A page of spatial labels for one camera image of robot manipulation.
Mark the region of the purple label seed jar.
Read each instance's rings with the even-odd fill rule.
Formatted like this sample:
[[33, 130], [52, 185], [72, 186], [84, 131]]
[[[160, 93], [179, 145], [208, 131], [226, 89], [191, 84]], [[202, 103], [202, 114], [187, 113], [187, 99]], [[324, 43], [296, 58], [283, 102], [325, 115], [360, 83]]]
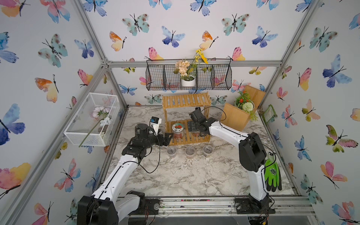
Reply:
[[166, 149], [169, 158], [175, 158], [177, 156], [177, 148], [175, 146], [169, 146]]

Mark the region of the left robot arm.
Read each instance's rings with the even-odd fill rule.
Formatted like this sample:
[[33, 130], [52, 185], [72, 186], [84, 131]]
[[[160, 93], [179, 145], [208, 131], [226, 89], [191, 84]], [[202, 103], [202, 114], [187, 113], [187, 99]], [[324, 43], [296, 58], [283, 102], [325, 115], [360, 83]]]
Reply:
[[117, 225], [133, 212], [145, 212], [145, 194], [128, 192], [122, 200], [118, 196], [130, 175], [140, 166], [147, 150], [154, 145], [169, 146], [172, 133], [162, 134], [157, 124], [140, 123], [135, 126], [135, 135], [123, 149], [122, 156], [109, 177], [93, 192], [78, 202], [78, 225]]

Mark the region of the two-tier wooden shelf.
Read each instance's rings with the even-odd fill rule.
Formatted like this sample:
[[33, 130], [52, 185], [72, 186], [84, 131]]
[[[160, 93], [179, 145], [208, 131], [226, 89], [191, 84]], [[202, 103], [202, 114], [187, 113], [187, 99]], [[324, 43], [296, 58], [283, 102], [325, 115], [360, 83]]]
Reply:
[[163, 96], [162, 106], [165, 117], [165, 126], [167, 133], [173, 131], [172, 127], [176, 123], [184, 125], [184, 131], [181, 138], [173, 138], [170, 141], [170, 145], [186, 145], [195, 143], [205, 143], [210, 140], [210, 136], [194, 136], [192, 131], [188, 129], [188, 123], [191, 122], [189, 113], [185, 113], [185, 116], [181, 116], [179, 119], [169, 120], [168, 111], [175, 110], [177, 112], [183, 112], [185, 110], [195, 110], [197, 107], [203, 109], [203, 115], [209, 116], [209, 107], [211, 106], [210, 96], [208, 93], [202, 94], [186, 94], [176, 96]]

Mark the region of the red label seed jar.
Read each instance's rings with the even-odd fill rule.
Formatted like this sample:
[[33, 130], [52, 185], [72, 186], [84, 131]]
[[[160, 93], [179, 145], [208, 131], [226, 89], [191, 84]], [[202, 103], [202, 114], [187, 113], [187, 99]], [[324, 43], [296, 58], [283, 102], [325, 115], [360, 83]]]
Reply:
[[194, 147], [186, 147], [185, 149], [185, 155], [188, 159], [192, 159], [196, 154], [196, 149]]

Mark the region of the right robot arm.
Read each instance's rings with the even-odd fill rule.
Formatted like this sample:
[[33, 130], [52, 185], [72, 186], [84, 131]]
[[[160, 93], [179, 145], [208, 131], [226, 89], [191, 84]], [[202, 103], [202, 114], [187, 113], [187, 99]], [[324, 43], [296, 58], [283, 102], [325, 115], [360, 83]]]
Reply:
[[215, 118], [206, 118], [198, 107], [189, 116], [200, 133], [221, 138], [238, 148], [240, 164], [247, 170], [250, 193], [247, 198], [235, 199], [237, 214], [274, 214], [272, 204], [275, 201], [265, 189], [267, 153], [260, 136], [254, 132], [247, 134], [237, 131]]

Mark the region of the yellow label seed jar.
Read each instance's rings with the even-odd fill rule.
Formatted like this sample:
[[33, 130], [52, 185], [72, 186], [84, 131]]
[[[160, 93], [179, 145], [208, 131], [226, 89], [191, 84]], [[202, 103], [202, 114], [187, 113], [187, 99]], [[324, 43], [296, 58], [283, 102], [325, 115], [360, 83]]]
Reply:
[[213, 147], [211, 145], [204, 145], [202, 153], [206, 158], [210, 157], [213, 154]]

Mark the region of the tomato lid jar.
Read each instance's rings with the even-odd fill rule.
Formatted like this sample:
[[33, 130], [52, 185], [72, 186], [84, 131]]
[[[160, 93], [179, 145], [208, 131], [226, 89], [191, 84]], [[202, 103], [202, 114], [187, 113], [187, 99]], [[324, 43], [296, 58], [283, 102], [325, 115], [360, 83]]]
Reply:
[[184, 125], [181, 123], [175, 123], [172, 125], [172, 132], [174, 139], [182, 139], [184, 134]]
[[192, 135], [193, 135], [194, 137], [202, 137], [202, 136], [203, 136], [203, 133], [200, 132], [200, 131], [193, 131], [193, 132], [192, 132]]

